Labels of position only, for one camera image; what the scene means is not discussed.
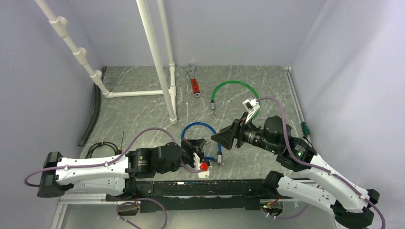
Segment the green cable lock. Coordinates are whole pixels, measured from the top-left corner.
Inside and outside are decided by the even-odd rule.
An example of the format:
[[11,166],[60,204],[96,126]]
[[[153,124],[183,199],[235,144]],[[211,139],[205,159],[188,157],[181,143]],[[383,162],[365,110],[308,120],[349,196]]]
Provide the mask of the green cable lock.
[[[216,106],[215,106],[215,96],[216,96],[216,93],[217,93],[218,90],[219,90],[221,87],[223,87],[223,86],[225,86],[225,89],[227,89],[227,86],[226,86],[226,85],[228,85],[228,84],[239,84],[239,85],[243,85],[245,88],[247,88],[247,90],[250,90],[251,93],[254,94],[254,96],[256,97],[256,99],[259,98],[259,94],[257,93],[257,91],[256,91],[252,86],[250,86],[249,84],[247,84],[247,83],[245,83],[245,82],[242,82],[242,81],[237,81],[237,80],[228,80],[228,81],[225,81],[225,82],[222,82],[222,83],[218,84],[218,85],[214,88],[214,90],[213,90],[213,92],[212,92],[212,94],[211,94],[211,102],[210,102],[210,103],[211,103],[211,109],[212,109],[212,110],[213,110],[213,109],[216,110]],[[235,98],[235,97],[238,97],[238,96],[239,96],[239,95],[235,95],[235,96],[233,96],[232,98],[230,98],[230,99],[227,100],[227,101],[225,101],[225,99],[224,99],[223,104],[220,106],[220,108],[222,108],[223,106],[229,105],[229,103],[232,102],[232,101],[234,100],[234,98]]]

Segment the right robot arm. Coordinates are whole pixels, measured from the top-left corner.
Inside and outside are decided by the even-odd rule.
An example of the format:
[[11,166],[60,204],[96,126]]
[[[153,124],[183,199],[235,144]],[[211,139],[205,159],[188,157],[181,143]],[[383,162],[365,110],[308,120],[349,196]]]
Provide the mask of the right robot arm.
[[379,192],[364,189],[347,181],[330,167],[303,139],[290,135],[291,127],[280,116],[265,120],[263,127],[255,126],[244,113],[240,119],[211,139],[227,150],[247,143],[275,154],[281,166],[307,177],[320,188],[307,185],[270,171],[263,181],[263,192],[269,198],[291,197],[318,207],[332,215],[348,229],[364,229],[373,222],[371,207],[378,203]]

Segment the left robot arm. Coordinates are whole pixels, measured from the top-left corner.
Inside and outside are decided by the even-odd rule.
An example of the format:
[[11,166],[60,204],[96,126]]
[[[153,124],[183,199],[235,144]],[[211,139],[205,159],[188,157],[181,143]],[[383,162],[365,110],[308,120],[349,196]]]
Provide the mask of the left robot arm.
[[210,175],[211,166],[199,156],[197,146],[186,150],[177,143],[139,148],[123,156],[76,159],[50,152],[44,162],[37,196],[61,197],[66,192],[109,194],[132,200],[138,196],[137,179],[175,172],[184,165],[200,178]]

